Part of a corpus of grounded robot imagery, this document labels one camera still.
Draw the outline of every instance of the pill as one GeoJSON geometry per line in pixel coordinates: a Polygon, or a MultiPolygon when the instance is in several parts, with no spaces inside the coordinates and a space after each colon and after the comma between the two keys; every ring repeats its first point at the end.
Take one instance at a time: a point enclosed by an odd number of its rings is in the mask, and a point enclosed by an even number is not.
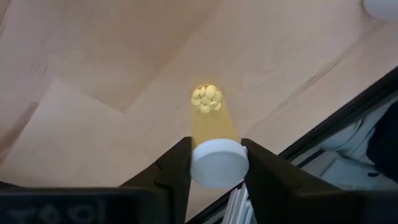
{"type": "Polygon", "coordinates": [[[193,93],[192,93],[192,97],[193,98],[199,98],[199,93],[200,93],[200,90],[198,90],[198,89],[194,90],[193,93]]]}
{"type": "Polygon", "coordinates": [[[210,107],[210,109],[214,109],[216,106],[217,106],[217,102],[215,102],[215,101],[212,101],[212,102],[210,102],[209,103],[209,107],[210,107]]]}
{"type": "Polygon", "coordinates": [[[204,105],[207,105],[207,104],[209,104],[209,103],[211,102],[211,99],[208,98],[208,97],[206,97],[206,96],[204,96],[204,97],[202,97],[201,102],[202,102],[204,105]]]}
{"type": "Polygon", "coordinates": [[[202,86],[199,91],[199,96],[204,97],[206,93],[206,87],[202,86]]]}
{"type": "Polygon", "coordinates": [[[209,97],[211,99],[214,97],[215,93],[216,93],[216,90],[215,90],[214,86],[210,85],[206,88],[205,96],[209,97]]]}
{"type": "Polygon", "coordinates": [[[193,106],[199,106],[200,103],[201,103],[201,99],[192,97],[191,98],[191,103],[192,103],[193,106]]]}
{"type": "Polygon", "coordinates": [[[221,108],[221,103],[218,103],[217,106],[214,107],[215,111],[218,111],[221,108]]]}
{"type": "Polygon", "coordinates": [[[222,98],[221,92],[220,91],[216,91],[215,94],[214,94],[213,100],[216,101],[216,102],[220,102],[221,98],[222,98]]]}
{"type": "Polygon", "coordinates": [[[200,108],[200,112],[203,113],[203,114],[208,114],[208,113],[210,113],[210,108],[209,108],[209,106],[202,106],[202,107],[200,108]]]}

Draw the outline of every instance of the white bottle cap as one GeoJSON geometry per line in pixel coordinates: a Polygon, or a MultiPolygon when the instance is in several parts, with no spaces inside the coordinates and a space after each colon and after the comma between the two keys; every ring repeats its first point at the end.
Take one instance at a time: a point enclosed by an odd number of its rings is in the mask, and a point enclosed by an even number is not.
{"type": "Polygon", "coordinates": [[[365,10],[376,19],[398,21],[398,0],[364,0],[365,10]]]}
{"type": "Polygon", "coordinates": [[[204,187],[235,187],[248,170],[247,150],[234,140],[212,139],[192,152],[191,177],[204,187]]]}

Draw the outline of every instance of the wooden surface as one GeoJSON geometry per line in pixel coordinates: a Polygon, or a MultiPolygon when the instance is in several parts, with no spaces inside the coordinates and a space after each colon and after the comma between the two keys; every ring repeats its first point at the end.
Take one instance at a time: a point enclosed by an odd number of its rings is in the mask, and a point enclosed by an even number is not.
{"type": "MultiPolygon", "coordinates": [[[[208,82],[278,154],[398,64],[360,0],[12,0],[1,27],[0,134],[40,103],[0,169],[23,185],[120,184],[191,134],[208,82]]],[[[193,184],[187,218],[227,190],[193,184]]]]}

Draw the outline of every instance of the black frame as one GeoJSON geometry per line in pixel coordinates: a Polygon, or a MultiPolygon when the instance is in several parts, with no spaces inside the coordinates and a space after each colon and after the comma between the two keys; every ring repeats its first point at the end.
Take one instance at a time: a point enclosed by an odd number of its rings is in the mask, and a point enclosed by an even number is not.
{"type": "MultiPolygon", "coordinates": [[[[294,160],[297,156],[318,144],[322,139],[331,136],[335,132],[344,128],[348,123],[363,115],[363,113],[368,109],[378,105],[381,101],[394,94],[397,90],[398,67],[391,70],[387,75],[364,90],[338,111],[334,112],[326,120],[321,122],[318,126],[281,152],[279,156],[287,161],[294,160]]],[[[209,207],[205,208],[202,212],[189,220],[187,224],[203,223],[213,215],[220,212],[226,207],[231,192],[232,190],[224,194],[209,207]]]]}

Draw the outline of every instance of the translucent bottle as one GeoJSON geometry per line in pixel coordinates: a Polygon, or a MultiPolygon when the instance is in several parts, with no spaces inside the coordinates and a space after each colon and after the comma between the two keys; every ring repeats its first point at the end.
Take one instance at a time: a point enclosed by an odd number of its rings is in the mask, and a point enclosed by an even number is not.
{"type": "Polygon", "coordinates": [[[249,169],[246,149],[239,143],[226,100],[215,85],[200,85],[191,95],[193,152],[191,176],[205,187],[230,188],[249,169]]]}

